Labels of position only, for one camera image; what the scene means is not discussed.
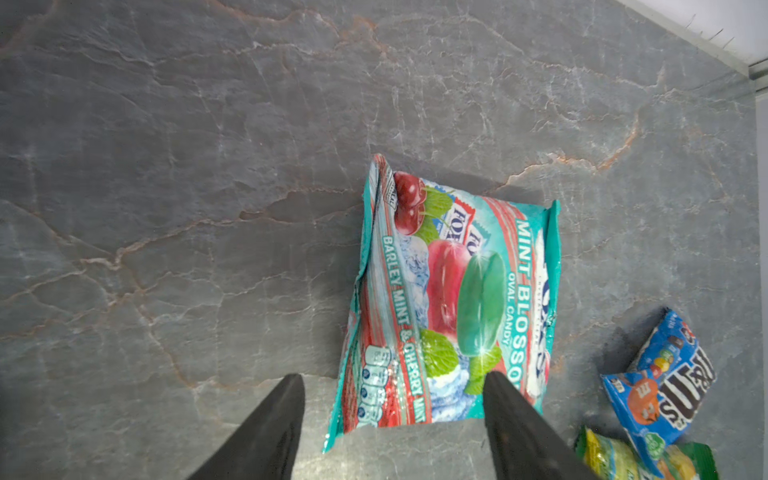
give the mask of white wall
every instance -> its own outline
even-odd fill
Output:
[[[763,374],[768,399],[768,97],[757,102],[757,180],[760,184],[760,282],[763,291]],[[768,411],[766,411],[768,434]],[[763,478],[768,479],[768,442],[763,442]]]
[[[768,58],[768,0],[639,1],[747,65]]]

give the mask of mint leaf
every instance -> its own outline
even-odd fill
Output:
[[[450,340],[431,330],[422,330],[421,336],[424,367],[428,377],[446,375],[458,366],[458,353]]]
[[[430,217],[440,218],[453,206],[453,199],[434,188],[427,189],[427,198],[424,200],[424,214]]]
[[[473,356],[469,359],[469,378],[484,379],[485,374],[493,370],[501,360],[502,349],[498,345],[480,356]]]
[[[467,382],[467,386],[464,387],[464,393],[467,395],[481,395],[482,394],[482,387],[485,385],[485,379],[470,379],[469,382]]]
[[[419,228],[419,231],[414,233],[414,235],[424,240],[424,243],[426,243],[427,245],[429,245],[435,240],[440,240],[440,235],[437,233],[437,227],[435,227],[435,222],[433,222],[432,219],[429,217],[424,219],[424,223],[422,223],[422,226]]]

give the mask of gray marble surface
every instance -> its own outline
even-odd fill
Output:
[[[690,440],[759,478],[748,82],[610,0],[0,6],[0,475],[184,478],[288,372],[294,478],[493,478],[479,421],[319,453],[367,164],[558,198],[545,418],[617,432],[663,305],[716,366]]]

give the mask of candy bag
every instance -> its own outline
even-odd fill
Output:
[[[485,374],[541,411],[560,280],[559,204],[476,197],[376,155],[323,451],[363,425],[482,418]]]
[[[718,480],[712,450],[700,443],[668,446],[657,463],[661,477],[646,470],[629,445],[590,429],[581,430],[576,454],[601,480]]]
[[[717,376],[699,340],[672,310],[629,370],[603,375],[603,384],[646,468],[661,477],[657,462],[664,449],[688,428]]]

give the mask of blue m&m's packet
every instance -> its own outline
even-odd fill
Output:
[[[629,370],[603,375],[603,384],[646,468],[663,477],[659,459],[693,421],[717,376],[699,340],[672,310]]]

